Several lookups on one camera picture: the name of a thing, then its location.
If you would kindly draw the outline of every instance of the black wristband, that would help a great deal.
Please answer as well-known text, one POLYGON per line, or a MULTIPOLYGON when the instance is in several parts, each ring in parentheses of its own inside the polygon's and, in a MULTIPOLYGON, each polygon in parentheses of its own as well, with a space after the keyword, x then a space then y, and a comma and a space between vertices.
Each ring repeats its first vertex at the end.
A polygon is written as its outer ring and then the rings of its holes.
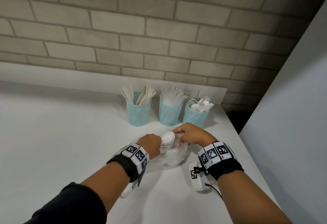
POLYGON ((222 160, 217 164, 213 164, 207 170, 216 181, 223 174, 228 174, 234 171, 244 171, 241 164, 235 158, 222 160))
POLYGON ((126 172, 127 176, 130 178, 130 181, 129 181, 130 183, 137 180, 137 178, 138 178, 137 167, 130 158, 125 157, 122 154, 118 154, 118 155, 114 156, 112 159, 110 159, 107 162, 107 164, 109 164, 110 162, 114 162, 114 161, 116 161, 117 163, 119 163, 122 166, 122 168, 126 172))

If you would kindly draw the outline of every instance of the mesh pattern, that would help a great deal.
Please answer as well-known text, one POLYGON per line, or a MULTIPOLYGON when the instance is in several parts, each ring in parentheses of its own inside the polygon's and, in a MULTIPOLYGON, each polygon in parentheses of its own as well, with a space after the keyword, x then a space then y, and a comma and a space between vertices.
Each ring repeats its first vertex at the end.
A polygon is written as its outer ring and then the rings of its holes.
POLYGON ((159 106, 159 122, 165 126, 174 126, 178 123, 183 103, 179 106, 169 106, 160 101, 159 106))
MULTIPOLYGON (((137 101, 141 92, 134 92, 134 103, 137 101)), ((151 101, 146 105, 133 105, 126 101, 128 123, 134 127, 141 127, 149 121, 151 101)))
POLYGON ((194 124, 195 126, 198 126, 198 127, 202 128, 202 126, 204 124, 204 121, 207 118, 207 115, 208 115, 209 111, 207 111, 207 112, 198 112, 198 111, 195 111, 195 110, 191 109, 186 104, 184 118, 183 118, 183 124, 189 122, 191 124, 194 124))

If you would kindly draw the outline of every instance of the hand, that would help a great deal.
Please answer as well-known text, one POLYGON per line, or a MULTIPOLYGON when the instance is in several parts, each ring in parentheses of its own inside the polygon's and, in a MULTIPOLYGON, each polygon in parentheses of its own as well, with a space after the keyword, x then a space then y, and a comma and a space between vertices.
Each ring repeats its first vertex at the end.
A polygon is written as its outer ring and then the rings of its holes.
POLYGON ((150 159, 157 157, 160 154, 161 137, 155 134, 146 134, 139 138, 137 144, 142 146, 149 154, 150 159))
POLYGON ((173 132, 175 134, 181 132, 184 133, 181 137, 181 142, 199 144, 202 147, 208 146, 217 141, 213 135, 191 123, 185 123, 184 125, 174 129, 173 132))

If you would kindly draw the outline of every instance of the brick wall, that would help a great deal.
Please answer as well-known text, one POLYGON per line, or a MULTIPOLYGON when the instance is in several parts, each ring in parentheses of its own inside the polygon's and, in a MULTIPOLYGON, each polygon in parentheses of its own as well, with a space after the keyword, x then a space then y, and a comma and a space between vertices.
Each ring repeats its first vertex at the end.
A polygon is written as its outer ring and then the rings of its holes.
POLYGON ((0 60, 228 88, 252 111, 323 0, 0 0, 0 60))

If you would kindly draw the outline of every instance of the person's left hand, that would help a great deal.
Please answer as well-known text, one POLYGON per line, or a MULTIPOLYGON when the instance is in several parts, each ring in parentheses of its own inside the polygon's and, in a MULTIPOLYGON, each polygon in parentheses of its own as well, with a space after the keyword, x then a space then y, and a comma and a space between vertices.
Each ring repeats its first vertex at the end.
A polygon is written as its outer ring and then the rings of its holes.
POLYGON ((137 144, 142 146, 145 151, 149 153, 150 159, 153 159, 160 154, 160 136, 155 134, 146 134, 137 141, 137 144))

